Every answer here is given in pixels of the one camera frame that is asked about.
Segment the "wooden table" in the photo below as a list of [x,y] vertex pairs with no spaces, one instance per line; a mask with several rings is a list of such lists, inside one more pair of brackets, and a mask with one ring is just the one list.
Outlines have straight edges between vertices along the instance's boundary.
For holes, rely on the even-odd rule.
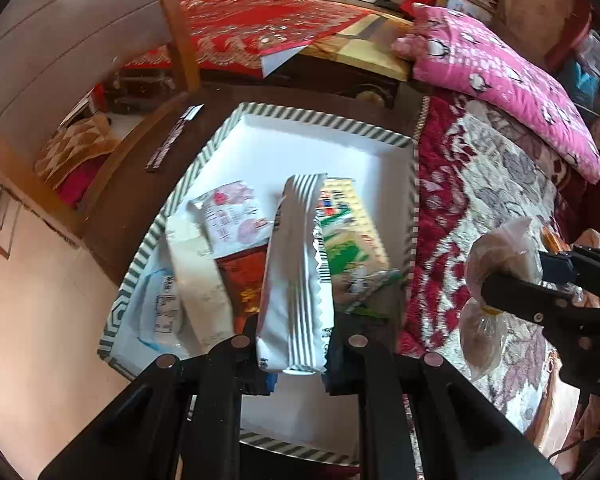
[[[410,136],[420,111],[413,91],[400,109],[388,110],[351,98],[291,88],[206,83],[180,100],[122,160],[87,218],[82,240],[114,283],[120,283],[149,225],[167,196],[205,143],[240,102],[307,108],[375,124]],[[187,106],[204,104],[189,123],[160,170],[144,166]]]

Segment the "pink and white package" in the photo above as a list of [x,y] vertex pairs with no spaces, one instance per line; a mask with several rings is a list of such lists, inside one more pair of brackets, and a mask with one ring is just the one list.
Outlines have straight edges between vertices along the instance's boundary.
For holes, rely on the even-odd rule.
[[560,83],[529,63],[478,20],[443,7],[414,4],[411,32],[426,39],[413,77],[463,92],[531,128],[588,182],[600,179],[600,154]]
[[253,189],[243,181],[212,189],[193,199],[214,258],[264,245],[273,222],[267,220]]

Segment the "striped tray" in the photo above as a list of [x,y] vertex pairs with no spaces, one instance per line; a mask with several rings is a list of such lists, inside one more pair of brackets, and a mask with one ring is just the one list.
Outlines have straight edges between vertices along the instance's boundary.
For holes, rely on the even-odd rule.
[[[418,130],[422,128],[424,122],[423,119],[426,116],[426,108],[426,103],[424,103],[420,121],[418,122],[416,131],[414,132],[415,138],[417,138]],[[333,128],[342,132],[348,132],[353,135],[386,142],[392,146],[413,149],[413,167],[411,168],[410,172],[413,178],[413,182],[411,183],[411,189],[413,191],[410,193],[410,196],[406,197],[408,200],[408,207],[413,215],[413,221],[409,226],[407,226],[406,229],[403,265],[403,271],[407,281],[409,281],[411,277],[411,273],[413,272],[413,256],[415,253],[415,242],[417,237],[418,215],[418,157],[416,141],[411,137],[406,137],[402,134],[385,130],[378,126],[373,126],[372,124],[366,124],[360,121],[355,121],[332,114],[325,114],[323,112],[305,110],[304,108],[274,106],[262,103],[241,103],[224,121],[222,126],[218,128],[213,137],[195,158],[193,163],[187,168],[184,176],[176,184],[176,187],[167,198],[160,212],[155,217],[154,222],[152,222],[151,227],[149,227],[148,232],[144,236],[144,239],[138,248],[138,252],[130,264],[122,284],[118,289],[117,297],[113,303],[109,316],[107,317],[104,332],[98,345],[98,355],[112,368],[130,380],[135,377],[135,374],[128,370],[128,368],[126,368],[119,360],[117,360],[114,352],[112,352],[116,335],[120,329],[120,326],[122,325],[130,298],[140,280],[149,257],[164,233],[166,218],[176,211],[177,207],[180,205],[187,191],[189,190],[189,187],[192,186],[194,180],[199,175],[205,164],[211,159],[216,149],[218,149],[220,144],[226,139],[227,135],[240,121],[240,119],[248,114],[297,121],[305,124],[326,126],[328,128]],[[240,441],[244,444],[249,444],[250,446],[270,450],[272,452],[288,456],[304,458],[306,460],[314,460],[316,462],[332,463],[337,465],[357,464],[356,460],[346,455],[339,456],[335,453],[326,452],[324,450],[313,449],[306,446],[298,446],[296,444],[289,444],[287,442],[275,440],[251,431],[241,431]]]

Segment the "floor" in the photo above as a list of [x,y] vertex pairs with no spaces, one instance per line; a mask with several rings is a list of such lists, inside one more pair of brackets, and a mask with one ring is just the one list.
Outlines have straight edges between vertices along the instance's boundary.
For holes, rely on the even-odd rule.
[[127,384],[96,355],[116,289],[86,250],[21,211],[0,256],[0,449],[24,480]]

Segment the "blanket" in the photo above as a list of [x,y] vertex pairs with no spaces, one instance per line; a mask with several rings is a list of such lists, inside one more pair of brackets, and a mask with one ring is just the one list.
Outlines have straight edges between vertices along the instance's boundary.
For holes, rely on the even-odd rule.
[[[330,36],[369,14],[321,0],[180,0],[201,68],[262,77],[261,58]],[[165,47],[126,68],[164,68]]]
[[34,170],[47,185],[57,189],[83,162],[113,152],[119,143],[110,134],[107,117],[98,112],[58,130],[42,148]]
[[[419,356],[435,350],[466,377],[458,317],[470,297],[464,262],[472,243],[520,216],[533,219],[538,248],[542,225],[558,228],[551,177],[519,146],[469,113],[468,102],[449,92],[437,92],[429,101],[418,144],[418,234],[400,341],[401,353]],[[548,381],[550,346],[540,327],[508,317],[500,366],[474,384],[525,431]]]

